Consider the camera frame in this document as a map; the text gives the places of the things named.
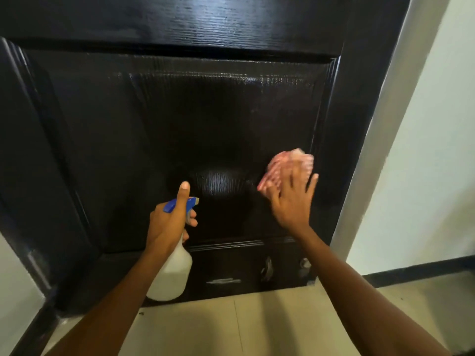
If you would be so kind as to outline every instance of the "grout line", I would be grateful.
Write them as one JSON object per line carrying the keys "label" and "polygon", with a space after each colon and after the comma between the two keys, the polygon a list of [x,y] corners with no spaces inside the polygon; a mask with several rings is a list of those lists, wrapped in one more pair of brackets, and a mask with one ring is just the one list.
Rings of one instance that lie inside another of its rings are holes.
{"label": "grout line", "polygon": [[238,314],[237,311],[238,311],[238,310],[236,309],[236,300],[233,298],[233,301],[234,301],[234,311],[236,312],[236,322],[238,323],[238,325],[237,325],[237,327],[238,327],[237,331],[238,331],[238,333],[239,333],[239,341],[240,341],[240,343],[241,343],[241,350],[242,350],[242,353],[244,353],[244,347],[242,347],[241,329],[240,329],[240,327],[239,327],[239,319],[238,319],[238,317],[237,317],[237,314]]}

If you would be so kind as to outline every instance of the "person's left arm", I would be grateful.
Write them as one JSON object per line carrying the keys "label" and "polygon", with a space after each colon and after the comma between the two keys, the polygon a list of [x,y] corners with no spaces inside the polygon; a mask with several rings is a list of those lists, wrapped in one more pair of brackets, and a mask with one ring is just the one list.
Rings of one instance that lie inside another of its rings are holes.
{"label": "person's left arm", "polygon": [[[47,356],[117,355],[147,291],[165,261],[180,241],[186,221],[186,202],[190,184],[183,182],[171,214],[163,212],[164,203],[150,214],[145,251],[126,277],[69,331]],[[191,211],[191,226],[198,223]]]}

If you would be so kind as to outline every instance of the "patterned cloth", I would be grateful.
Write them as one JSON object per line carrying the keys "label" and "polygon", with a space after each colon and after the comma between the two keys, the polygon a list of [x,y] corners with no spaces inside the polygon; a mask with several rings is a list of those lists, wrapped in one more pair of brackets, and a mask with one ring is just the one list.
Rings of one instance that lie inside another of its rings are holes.
{"label": "patterned cloth", "polygon": [[293,160],[302,161],[302,169],[306,173],[308,180],[313,170],[313,155],[308,155],[300,149],[282,151],[281,153],[275,155],[272,160],[270,160],[269,165],[267,166],[267,173],[265,173],[261,182],[259,182],[258,191],[265,191],[267,181],[274,183],[274,185],[277,187],[277,190],[280,191],[282,185],[280,169],[282,168],[283,164]]}

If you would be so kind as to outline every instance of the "person's right arm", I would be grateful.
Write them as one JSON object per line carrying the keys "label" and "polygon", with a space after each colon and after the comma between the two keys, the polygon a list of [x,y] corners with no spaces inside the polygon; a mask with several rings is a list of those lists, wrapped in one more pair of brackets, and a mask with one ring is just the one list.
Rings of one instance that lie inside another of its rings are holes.
{"label": "person's right arm", "polygon": [[318,175],[312,176],[308,190],[299,162],[282,167],[281,175],[281,193],[268,183],[265,196],[277,221],[302,245],[358,351],[363,356],[451,355],[350,265],[339,260],[309,226]]}

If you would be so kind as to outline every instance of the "person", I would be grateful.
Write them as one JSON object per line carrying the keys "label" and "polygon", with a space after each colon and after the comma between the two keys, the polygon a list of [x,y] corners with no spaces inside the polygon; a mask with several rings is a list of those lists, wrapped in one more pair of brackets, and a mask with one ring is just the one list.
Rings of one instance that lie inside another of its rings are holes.
{"label": "person", "polygon": [[[280,225],[300,243],[325,288],[346,332],[361,355],[450,353],[421,326],[339,260],[309,226],[310,204],[318,175],[307,179],[298,162],[282,166],[282,190],[269,183],[265,196]],[[183,182],[171,214],[164,203],[150,214],[146,248],[126,277],[53,347],[48,356],[117,355],[155,275],[180,240],[190,184]],[[198,224],[196,212],[191,226]]]}

